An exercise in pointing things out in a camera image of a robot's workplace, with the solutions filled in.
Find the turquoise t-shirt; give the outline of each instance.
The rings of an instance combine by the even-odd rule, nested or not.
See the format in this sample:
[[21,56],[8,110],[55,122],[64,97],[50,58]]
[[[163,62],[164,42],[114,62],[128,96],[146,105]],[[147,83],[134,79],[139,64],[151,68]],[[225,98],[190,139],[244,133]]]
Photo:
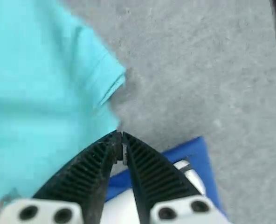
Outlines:
[[124,67],[55,0],[0,0],[0,199],[31,197],[118,126]]

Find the ribbed gripper pad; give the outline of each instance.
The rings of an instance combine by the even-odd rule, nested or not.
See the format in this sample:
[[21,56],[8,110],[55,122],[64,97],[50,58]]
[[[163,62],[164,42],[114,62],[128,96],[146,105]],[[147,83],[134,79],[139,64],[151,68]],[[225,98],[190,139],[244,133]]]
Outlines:
[[200,194],[167,158],[141,140],[123,133],[140,222],[149,223],[155,203]]
[[100,213],[120,138],[120,133],[112,132],[84,149],[51,177],[33,198],[78,203],[84,216],[93,215],[94,210]]

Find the gray carpet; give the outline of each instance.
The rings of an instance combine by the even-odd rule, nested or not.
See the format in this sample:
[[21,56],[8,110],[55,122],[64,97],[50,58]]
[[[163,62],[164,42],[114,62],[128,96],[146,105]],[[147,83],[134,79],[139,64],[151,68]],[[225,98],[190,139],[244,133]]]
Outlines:
[[159,151],[203,135],[230,220],[276,224],[270,2],[85,1],[69,3],[129,68],[112,99],[121,129]]

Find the white object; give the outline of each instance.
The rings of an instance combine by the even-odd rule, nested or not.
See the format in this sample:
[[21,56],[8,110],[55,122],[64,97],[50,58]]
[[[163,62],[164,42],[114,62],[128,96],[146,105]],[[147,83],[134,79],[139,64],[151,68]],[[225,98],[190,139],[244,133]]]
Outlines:
[[[190,163],[181,160],[174,164],[179,170],[184,170]],[[197,188],[201,194],[205,194],[205,187],[195,170],[189,169],[185,173],[186,178]],[[101,224],[139,224],[139,216],[136,208],[135,197],[132,189],[129,189],[117,197],[106,202],[101,217]]]
[[[20,213],[29,206],[37,208],[36,215],[29,220],[21,220]],[[72,216],[65,224],[83,224],[81,207],[77,203],[38,199],[19,199],[2,210],[0,224],[57,224],[55,215],[62,209],[71,211]]]
[[[207,211],[193,210],[193,203],[204,203]],[[159,215],[162,209],[174,212],[174,218],[162,219]],[[219,212],[211,200],[205,196],[190,196],[157,203],[151,210],[151,224],[229,224],[226,217]]]

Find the screw hole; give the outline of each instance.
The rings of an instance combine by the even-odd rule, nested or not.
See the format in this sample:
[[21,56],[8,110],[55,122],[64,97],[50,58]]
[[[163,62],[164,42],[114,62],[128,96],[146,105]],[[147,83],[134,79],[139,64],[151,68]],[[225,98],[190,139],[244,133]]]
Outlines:
[[160,219],[163,220],[170,220],[170,219],[175,219],[176,218],[176,213],[173,209],[171,208],[161,208],[159,211],[159,217]]
[[194,212],[207,212],[209,210],[208,205],[202,201],[195,201],[191,204]]
[[58,224],[64,224],[71,220],[72,211],[70,209],[60,209],[54,216],[54,221]]
[[25,221],[25,220],[30,220],[33,217],[35,217],[36,213],[38,211],[38,208],[34,205],[28,206],[26,208],[24,208],[21,212],[20,212],[20,219]]

